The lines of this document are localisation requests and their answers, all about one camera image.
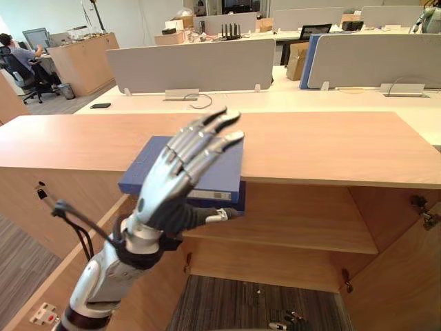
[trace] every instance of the black phone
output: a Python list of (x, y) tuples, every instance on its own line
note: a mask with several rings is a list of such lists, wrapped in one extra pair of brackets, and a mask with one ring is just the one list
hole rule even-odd
[(109, 108), (111, 103), (95, 103), (94, 105), (91, 105), (91, 109), (97, 109), (97, 108)]

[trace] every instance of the blue folder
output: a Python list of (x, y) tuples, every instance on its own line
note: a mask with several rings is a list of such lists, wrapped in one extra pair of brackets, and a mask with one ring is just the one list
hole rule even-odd
[[(139, 195), (144, 179), (171, 137), (155, 136), (141, 150), (118, 182), (122, 193)], [(245, 183), (240, 182), (243, 141), (230, 148), (201, 177), (187, 201), (197, 207), (245, 210)]]

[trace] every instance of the desk divider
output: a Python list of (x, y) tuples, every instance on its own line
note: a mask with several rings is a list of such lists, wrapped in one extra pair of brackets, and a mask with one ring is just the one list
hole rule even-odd
[(312, 53), (307, 55), (307, 61), (314, 57), (309, 88), (321, 88), (326, 81), (330, 88), (394, 82), (441, 88), (441, 67), (436, 65), (441, 59), (441, 36), (437, 34), (325, 34)]
[(303, 26), (329, 23), (339, 25), (344, 12), (343, 7), (277, 10), (273, 30), (295, 31)]
[(271, 85), (273, 39), (221, 41), (109, 50), (107, 57), (124, 93), (266, 90)]
[(194, 29), (199, 31), (199, 23), (205, 22), (205, 32), (207, 34), (218, 34), (222, 32), (222, 25), (225, 24), (240, 24), (240, 31), (242, 34), (249, 31), (256, 31), (257, 14), (255, 12), (243, 12), (239, 14), (228, 15), (214, 15), (214, 16), (202, 16), (194, 17)]
[(276, 10), (345, 7), (346, 12), (361, 10), (365, 6), (381, 6), (384, 0), (271, 0), (270, 16)]
[(360, 20), (367, 27), (385, 25), (413, 26), (422, 14), (420, 6), (368, 6), (361, 10)]

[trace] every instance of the metal finger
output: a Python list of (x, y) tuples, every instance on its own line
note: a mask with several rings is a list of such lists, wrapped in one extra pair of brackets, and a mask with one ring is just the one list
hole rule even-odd
[(184, 165), (184, 171), (190, 177), (190, 183), (196, 185), (200, 177), (226, 150), (240, 143), (245, 135), (242, 131), (227, 134), (222, 139), (211, 143), (190, 163)]
[(186, 127), (181, 128), (179, 132), (170, 139), (167, 146), (171, 150), (179, 149), (180, 146), (185, 145), (187, 141), (189, 141), (195, 134), (197, 134), (201, 128), (211, 123), (216, 117), (221, 116), (226, 112), (227, 107), (225, 106), (219, 110), (207, 112), (197, 120), (190, 122)]
[(239, 112), (227, 112), (226, 114), (217, 117), (210, 124), (205, 126), (199, 131), (197, 135), (194, 135), (190, 141), (187, 142), (180, 150), (175, 150), (178, 158), (183, 163), (190, 162), (196, 155), (198, 155), (213, 138), (227, 126), (236, 123), (240, 118)]

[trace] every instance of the monitor screen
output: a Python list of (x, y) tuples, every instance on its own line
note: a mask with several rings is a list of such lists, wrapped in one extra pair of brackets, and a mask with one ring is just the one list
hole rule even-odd
[(45, 28), (23, 31), (23, 36), (33, 50), (37, 48), (37, 45), (42, 45), (43, 48), (50, 47), (48, 31)]
[(329, 33), (332, 24), (320, 24), (318, 26), (303, 26), (300, 40), (309, 40), (311, 34), (314, 33)]

